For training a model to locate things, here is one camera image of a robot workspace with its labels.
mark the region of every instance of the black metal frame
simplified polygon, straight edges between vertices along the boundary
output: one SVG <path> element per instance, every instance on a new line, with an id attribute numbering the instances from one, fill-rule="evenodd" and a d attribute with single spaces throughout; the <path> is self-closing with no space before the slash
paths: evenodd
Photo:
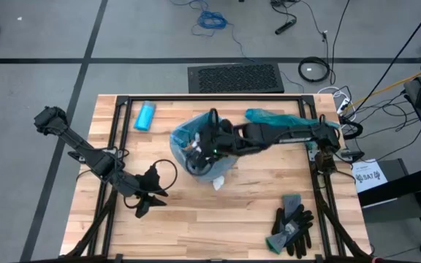
<path id="1" fill-rule="evenodd" d="M 114 145 L 121 107 L 123 105 L 126 105 L 123 131 L 121 133 L 120 147 L 118 148 L 119 150 L 125 150 L 127 132 L 128 132 L 128 127 L 129 127 L 129 119 L 131 118 L 132 102 L 135 100 L 136 101 L 137 100 L 138 101 L 144 101 L 144 100 L 150 100 L 150 101 L 251 101 L 251 100 L 257 100 L 257 101 L 297 102 L 301 118 L 306 118 L 305 104 L 307 104 L 310 109 L 311 118 L 317 119 L 316 108 L 314 104 L 314 97 L 312 95 L 301 95 L 301 96 L 281 96 L 281 95 L 257 96 L 256 95 L 255 96 L 255 95 L 237 95 L 237 94 L 231 95 L 230 94 L 230 95 L 208 95 L 208 96 L 202 96 L 202 95 L 118 96 L 115 103 L 115 112 L 113 113 L 113 122 L 111 126 L 108 146 L 113 147 Z M 307 153 L 309 169 L 311 173 L 311 181 L 313 184 L 314 196 L 316 199 L 315 192 L 319 190 L 319 183 L 318 183 L 319 173 L 317 171 L 315 162 L 309 161 L 308 150 L 306 151 L 306 153 Z M 327 194 L 327 198 L 329 202 L 329 207 L 332 210 L 335 217 L 337 218 L 338 214 L 337 214 L 337 209 L 335 206 L 335 198 L 334 198 L 333 188 L 330 182 L 329 175 L 325 175 L 325 185 L 326 185 L 326 194 Z M 102 206 L 105 200 L 106 188 L 107 188 L 106 183 L 102 183 L 99 188 L 99 196 L 97 198 L 96 210 L 95 210 L 96 217 L 99 215 L 102 209 Z M 102 256 L 108 256 L 108 251 L 110 247 L 110 238 L 111 238 L 112 228 L 113 228 L 113 219 L 115 216 L 116 197 L 118 195 L 118 192 L 113 189 L 111 195 L 112 195 L 111 197 L 114 198 L 114 203 L 113 205 L 110 206 L 110 211 L 107 217 L 107 225 L 105 227 L 105 236 L 104 236 L 104 240 L 102 244 L 102 254 L 101 254 Z M 325 220 L 325 215 L 322 212 L 321 207 L 318 205 L 318 202 L 316 202 L 316 209 L 317 209 L 317 214 L 318 214 L 319 229 L 321 232 L 322 244 L 323 244 L 325 256 L 332 256 L 332 251 L 330 249 L 330 243 L 329 243 L 329 236 L 327 233 L 327 224 Z M 339 233 L 337 233 L 337 231 L 334 230 L 334 232 L 335 232 L 336 245 L 338 247 L 338 254 L 339 256 L 345 256 L 346 255 L 345 247 L 344 247 L 344 244 L 342 243 L 341 237 Z M 96 248 L 96 235 L 94 235 L 94 237 L 92 238 L 92 241 L 89 244 L 88 256 L 93 256 L 95 254 L 95 248 Z M 177 262 L 176 260 L 165 260 L 165 261 Z M 225 260 L 225 261 L 226 262 L 247 262 L 244 260 Z M 296 262 L 313 262 L 313 261 L 314 261 L 313 259 L 296 260 Z M 144 260 L 122 259 L 122 262 L 144 262 Z M 188 260 L 187 262 L 208 262 L 208 260 Z M 260 261 L 251 260 L 251 262 L 268 262 L 268 260 L 260 260 Z"/>

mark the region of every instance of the robotic arm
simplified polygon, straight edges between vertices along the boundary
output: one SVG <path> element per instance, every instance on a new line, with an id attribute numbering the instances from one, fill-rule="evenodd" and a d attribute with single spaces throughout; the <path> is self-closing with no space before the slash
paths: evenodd
<path id="1" fill-rule="evenodd" d="M 159 185 L 160 176 L 155 164 L 144 175 L 130 175 L 123 170 L 124 162 L 119 156 L 120 152 L 114 148 L 96 149 L 86 142 L 67 123 L 66 113 L 58 107 L 46 107 L 35 117 L 37 131 L 44 135 L 53 134 L 71 146 L 75 152 L 69 155 L 75 160 L 86 164 L 101 181 L 111 183 L 125 197 L 135 195 L 140 199 L 136 211 L 138 218 L 144 216 L 150 206 L 166 205 L 156 197 L 149 194 L 158 194 L 168 197 L 167 192 Z"/>
<path id="2" fill-rule="evenodd" d="M 226 156 L 245 156 L 259 153 L 271 145 L 315 142 L 320 151 L 315 156 L 318 170 L 335 170 L 333 154 L 341 146 L 338 130 L 328 126 L 325 116 L 319 123 L 310 126 L 272 126 L 266 123 L 245 123 L 233 126 L 224 119 L 219 123 L 216 109 L 211 109 L 209 119 L 196 134 L 191 152 L 186 160 L 186 169 L 192 175 L 205 175 L 218 160 Z"/>

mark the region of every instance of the clear plastic bag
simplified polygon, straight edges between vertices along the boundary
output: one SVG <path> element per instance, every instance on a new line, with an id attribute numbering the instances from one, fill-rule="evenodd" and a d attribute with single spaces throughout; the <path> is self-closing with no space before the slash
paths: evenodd
<path id="1" fill-rule="evenodd" d="M 209 113 L 203 113 L 191 120 L 181 124 L 172 131 L 170 135 L 170 149 L 176 161 L 186 169 L 186 155 L 189 151 L 186 149 L 194 141 L 195 134 L 205 125 L 207 125 Z M 204 175 L 193 175 L 200 182 L 211 182 L 212 180 L 225 175 L 237 161 L 237 157 L 229 156 L 216 161 Z"/>

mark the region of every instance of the gray glove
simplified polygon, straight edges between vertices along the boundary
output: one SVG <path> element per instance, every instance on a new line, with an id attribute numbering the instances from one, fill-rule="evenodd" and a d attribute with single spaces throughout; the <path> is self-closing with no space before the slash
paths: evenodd
<path id="1" fill-rule="evenodd" d="M 306 256 L 306 247 L 311 248 L 311 238 L 308 229 L 313 226 L 314 219 L 310 210 L 304 211 L 303 205 L 287 218 L 285 211 L 279 208 L 276 212 L 276 222 L 272 229 L 272 236 L 266 238 L 269 249 L 281 253 L 282 248 L 287 247 L 287 252 L 293 256 L 295 249 L 297 258 Z"/>

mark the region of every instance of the wooden tabletop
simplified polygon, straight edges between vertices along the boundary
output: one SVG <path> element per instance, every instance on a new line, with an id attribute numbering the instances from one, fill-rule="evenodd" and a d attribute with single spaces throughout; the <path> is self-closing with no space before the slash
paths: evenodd
<path id="1" fill-rule="evenodd" d="M 314 98 L 317 114 L 325 114 L 329 121 L 338 122 L 332 95 L 314 94 Z M 97 99 L 88 136 L 94 147 L 107 145 L 115 100 L 116 95 L 99 95 Z M 219 191 L 215 191 L 211 183 L 198 183 L 179 166 L 170 151 L 170 132 L 212 107 L 221 117 L 237 124 L 247 122 L 244 112 L 248 108 L 299 115 L 296 102 L 160 101 L 156 102 L 149 132 L 133 129 L 141 105 L 142 102 L 136 101 L 132 105 L 126 142 L 126 149 L 131 154 L 124 159 L 125 170 L 133 175 L 143 174 L 156 160 L 170 159 L 177 164 L 178 179 L 167 191 L 169 197 L 159 197 L 168 205 L 152 207 L 141 219 L 134 216 L 135 210 L 124 206 L 122 197 L 118 198 L 109 258 L 121 253 L 125 259 L 296 259 L 285 251 L 279 255 L 269 252 L 265 245 L 276 209 L 282 206 L 281 197 L 285 194 L 300 194 L 306 209 L 314 214 L 314 226 L 310 228 L 313 245 L 304 259 L 324 254 L 308 159 L 302 143 L 275 145 L 256 155 L 239 158 Z M 123 117 L 119 123 L 116 138 L 120 137 Z M 341 171 L 350 173 L 348 165 L 337 165 Z M 171 165 L 158 164 L 157 169 L 161 186 L 168 186 L 174 176 Z M 340 222 L 369 253 L 368 235 L 353 180 L 334 174 L 332 184 Z M 99 179 L 91 173 L 84 174 L 77 182 L 61 254 L 73 249 L 91 225 L 98 189 Z M 137 201 L 131 198 L 128 202 L 133 205 Z M 101 249 L 104 229 L 101 227 L 99 231 L 97 253 Z M 331 249 L 337 254 L 330 224 L 328 232 Z"/>

